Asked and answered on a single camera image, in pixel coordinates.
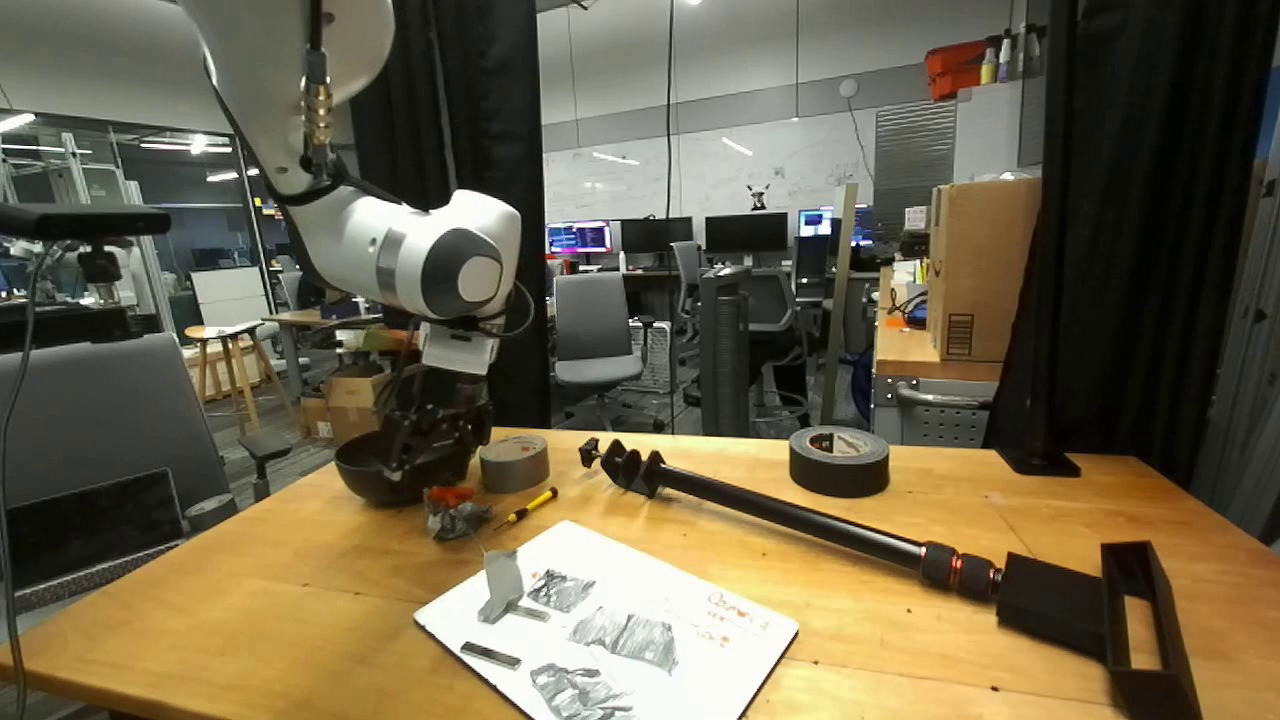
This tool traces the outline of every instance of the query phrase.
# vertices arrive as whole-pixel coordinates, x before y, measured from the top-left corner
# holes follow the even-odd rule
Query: black curtain
[[[1046,202],[990,445],[1191,485],[1273,40],[1276,0],[1052,4]]]
[[[533,0],[395,0],[395,44],[358,94],[361,176],[437,209],[453,189],[509,198],[526,216],[519,289],[492,372],[501,424],[550,424],[545,324],[545,144]]]

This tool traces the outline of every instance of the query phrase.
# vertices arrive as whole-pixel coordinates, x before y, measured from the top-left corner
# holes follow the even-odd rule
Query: duct tape roll
[[[875,494],[890,488],[890,445],[856,426],[803,426],[789,439],[791,479],[821,494]]]
[[[479,488],[483,490],[526,490],[550,479],[550,439],[506,436],[479,447]]]

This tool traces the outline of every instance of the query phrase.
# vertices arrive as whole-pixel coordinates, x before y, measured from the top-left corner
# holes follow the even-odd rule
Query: tape roll
[[[506,436],[479,447],[479,488],[483,490],[526,490],[550,479],[550,439]]]
[[[791,479],[821,494],[875,494],[890,488],[890,445],[856,426],[803,426],[789,439]]]

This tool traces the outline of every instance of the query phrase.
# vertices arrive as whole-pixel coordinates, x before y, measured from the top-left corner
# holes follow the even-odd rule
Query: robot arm
[[[352,183],[327,147],[333,103],[389,60],[392,0],[185,0],[185,13],[314,267],[333,289],[419,316],[424,364],[483,376],[518,284],[519,212],[479,190],[419,212]]]

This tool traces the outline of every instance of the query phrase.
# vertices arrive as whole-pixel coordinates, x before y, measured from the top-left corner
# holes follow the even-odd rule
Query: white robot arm
[[[352,183],[327,112],[389,60],[392,0],[185,0],[214,87],[294,216],[314,267],[424,318],[424,364],[483,376],[518,284],[519,212],[453,190],[419,212]]]

